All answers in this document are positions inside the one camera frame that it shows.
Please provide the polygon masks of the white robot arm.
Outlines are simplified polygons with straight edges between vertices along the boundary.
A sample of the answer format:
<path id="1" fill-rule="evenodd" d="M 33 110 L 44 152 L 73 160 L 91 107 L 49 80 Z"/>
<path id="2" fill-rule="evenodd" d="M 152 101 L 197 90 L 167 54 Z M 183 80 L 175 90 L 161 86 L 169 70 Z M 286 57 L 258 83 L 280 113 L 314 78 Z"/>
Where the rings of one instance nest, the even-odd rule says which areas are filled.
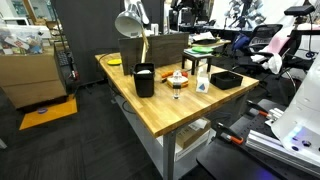
<path id="1" fill-rule="evenodd" d="M 273 134 L 296 157 L 320 165 L 320 56 L 283 115 L 272 125 Z"/>

